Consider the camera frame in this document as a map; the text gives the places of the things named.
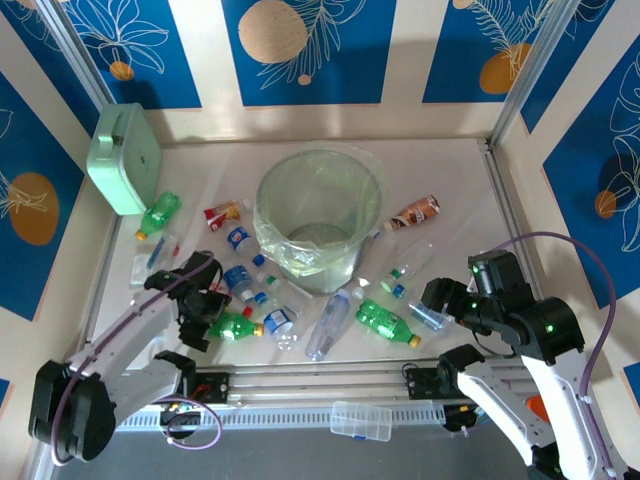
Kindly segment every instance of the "cable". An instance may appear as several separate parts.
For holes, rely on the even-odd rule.
[[[216,426],[218,427],[215,438],[211,440],[209,443],[205,443],[204,445],[186,445],[182,442],[178,442],[171,436],[171,426],[178,418],[180,418],[180,415],[176,415],[171,420],[169,420],[169,423],[167,423],[166,435],[167,435],[167,442],[169,443],[169,445],[182,448],[183,450],[206,450],[207,448],[211,448],[216,443],[218,443],[218,440],[220,440],[220,437],[222,436],[222,422],[220,421],[220,417],[218,416],[218,414],[207,404],[199,402],[198,400],[194,400],[193,398],[186,398],[186,397],[179,397],[179,396],[165,397],[161,400],[161,402],[162,403],[165,403],[165,402],[188,403],[190,405],[193,405],[194,407],[202,408],[203,410],[206,410],[211,415],[213,415],[213,419],[215,420]]]
[[[600,431],[600,428],[598,427],[598,423],[596,422],[596,418],[593,415],[593,410],[591,409],[591,405],[588,403],[590,397],[587,395],[588,389],[589,389],[589,381],[591,380],[591,374],[593,373],[593,367],[596,364],[598,355],[600,355],[600,352],[602,351],[602,346],[604,345],[605,340],[609,336],[609,332],[611,331],[611,327],[613,326],[613,319],[616,314],[616,289],[615,289],[615,285],[613,284],[613,279],[611,278],[611,275],[609,274],[607,267],[605,267],[604,263],[602,263],[602,260],[600,260],[598,255],[596,255],[596,253],[593,250],[591,250],[581,241],[568,237],[567,235],[562,235],[560,233],[544,232],[544,231],[524,233],[522,235],[518,235],[517,237],[512,238],[511,240],[508,240],[498,245],[493,250],[500,250],[500,249],[503,249],[504,247],[507,247],[509,245],[512,245],[517,242],[521,242],[522,240],[526,240],[532,237],[559,238],[560,240],[564,240],[566,242],[572,243],[576,247],[581,248],[582,251],[586,253],[596,263],[598,268],[602,271],[602,274],[604,275],[604,278],[607,282],[607,290],[609,293],[609,312],[607,314],[607,320],[605,321],[604,328],[602,329],[602,333],[600,334],[600,337],[598,338],[598,341],[596,342],[596,345],[593,348],[593,352],[591,352],[591,356],[589,356],[589,359],[587,360],[587,364],[584,367],[584,372],[582,372],[582,379],[580,380],[579,392],[580,392],[580,400],[583,402],[583,405],[584,405],[583,410],[586,414],[585,416],[587,419],[587,423],[589,424],[589,427],[593,430],[595,434],[596,446],[598,447],[598,450],[600,450],[600,455],[602,455],[602,459],[604,460],[604,466],[606,468],[607,475],[609,476],[609,478],[615,479],[616,474],[611,473],[611,472],[615,472],[615,470],[613,469],[613,464],[611,463],[609,450],[605,445],[604,438],[602,437],[602,432]]]
[[[62,459],[60,457],[60,454],[58,453],[58,435],[60,433],[60,423],[62,422],[62,414],[64,412],[65,407],[67,406],[69,397],[71,396],[71,392],[73,391],[73,387],[75,387],[76,383],[78,383],[78,381],[82,377],[82,373],[84,372],[84,370],[89,366],[90,363],[94,362],[97,359],[100,352],[102,352],[102,350],[104,350],[104,348],[113,340],[113,338],[116,335],[118,335],[124,328],[126,328],[127,325],[129,325],[129,323],[131,323],[131,321],[134,318],[136,318],[138,315],[144,312],[147,308],[149,308],[154,302],[160,299],[160,297],[166,295],[168,292],[173,290],[180,283],[190,279],[194,275],[197,275],[198,273],[203,271],[205,268],[207,268],[209,265],[211,265],[211,263],[213,263],[213,255],[210,255],[209,259],[206,262],[204,262],[202,265],[200,265],[198,268],[192,270],[191,272],[186,274],[184,277],[179,277],[175,282],[171,283],[164,290],[161,290],[156,295],[151,297],[151,299],[149,299],[144,304],[142,304],[142,306],[140,306],[140,308],[137,311],[132,312],[127,318],[125,318],[122,321],[122,323],[120,323],[116,328],[114,328],[113,331],[109,335],[107,335],[104,338],[104,340],[94,348],[93,354],[88,355],[87,358],[85,358],[85,360],[80,364],[78,369],[73,373],[73,375],[71,376],[71,379],[69,380],[69,383],[67,384],[64,391],[62,392],[62,395],[60,396],[60,401],[58,402],[56,413],[53,416],[53,425],[51,427],[51,460],[53,461],[54,465],[58,467],[62,467],[64,465],[67,465],[69,462],[71,462],[71,460],[73,460],[73,455],[70,455],[65,459]]]

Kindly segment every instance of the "white bottle cap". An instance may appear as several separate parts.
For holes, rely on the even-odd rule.
[[[242,300],[244,303],[249,303],[251,300],[253,300],[253,292],[251,290],[245,290],[244,292],[240,293],[239,297],[240,300]]]
[[[357,298],[358,300],[362,300],[364,298],[364,288],[362,288],[362,287],[353,287],[351,289],[351,295],[353,295],[353,298]]]

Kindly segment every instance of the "robotic arm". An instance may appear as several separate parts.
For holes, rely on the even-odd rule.
[[[203,337],[231,301],[209,290],[216,275],[221,275],[220,264],[204,252],[194,253],[182,269],[155,273],[145,282],[146,291],[136,304],[100,338],[64,364],[47,362],[36,375],[29,434],[51,445],[56,411],[62,408],[54,448],[89,461],[104,450],[115,428],[140,408],[167,395],[190,395],[195,388],[195,362],[177,353],[161,352],[144,369],[124,373],[174,319],[180,323],[183,343],[207,350],[209,342]],[[167,296],[152,302],[158,295],[154,290],[166,291]],[[64,400],[74,376],[79,380]]]
[[[570,480],[638,478],[627,468],[604,424],[593,391],[579,395],[586,356],[578,321],[558,298],[536,301],[516,257],[503,250],[469,258],[478,292],[451,279],[429,282],[423,304],[455,318],[480,335],[496,331],[522,356],[531,373],[553,430],[526,408],[500,381],[483,356],[471,345],[440,357],[438,375],[457,387],[493,419],[516,446],[530,478]],[[590,402],[590,421],[585,400]],[[599,451],[603,444],[609,462]]]

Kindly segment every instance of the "water bottle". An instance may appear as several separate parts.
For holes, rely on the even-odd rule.
[[[425,239],[418,240],[398,257],[397,266],[380,280],[382,288],[396,298],[402,298],[406,289],[400,281],[418,273],[432,257],[433,245]]]
[[[264,283],[269,293],[276,297],[285,307],[287,307],[296,317],[304,314],[309,305],[309,298],[291,288],[282,279],[260,272],[256,275],[260,283]]]
[[[340,336],[349,308],[349,292],[346,290],[339,290],[329,299],[305,349],[307,357],[314,362],[324,360]]]
[[[238,255],[250,258],[256,267],[264,265],[264,255],[260,253],[260,245],[255,238],[237,220],[227,220],[227,242]]]
[[[420,294],[416,293],[407,301],[411,309],[411,316],[423,323],[434,332],[439,332],[451,324],[453,317],[444,313],[436,312],[424,306],[420,299]]]
[[[264,328],[278,344],[280,350],[291,350],[293,343],[298,340],[297,329],[287,313],[275,298],[269,299],[267,294],[256,294],[258,313],[263,318]]]
[[[222,277],[232,295],[235,295],[244,303],[249,303],[253,300],[253,292],[250,289],[251,275],[249,275],[244,265],[236,265],[225,270]]]
[[[140,222],[140,229],[136,232],[136,238],[144,242],[149,235],[162,230],[162,227],[165,226],[181,205],[182,202],[177,195],[169,191],[164,192],[156,200],[156,203],[144,212]]]
[[[398,234],[389,222],[384,222],[383,229],[373,239],[364,261],[356,272],[357,285],[351,290],[354,298],[362,300],[365,289],[372,285],[386,263],[387,258],[398,248]]]

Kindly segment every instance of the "green plastic bottle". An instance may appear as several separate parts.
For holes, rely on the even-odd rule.
[[[264,325],[253,323],[239,313],[224,311],[220,319],[209,329],[209,335],[227,340],[240,340],[264,335]]]
[[[181,205],[180,197],[169,191],[164,192],[156,203],[144,212],[136,238],[144,242],[149,235],[162,230]]]
[[[422,340],[418,335],[411,333],[402,317],[382,308],[371,299],[362,302],[356,312],[356,318],[392,342],[407,343],[410,347],[417,348]]]

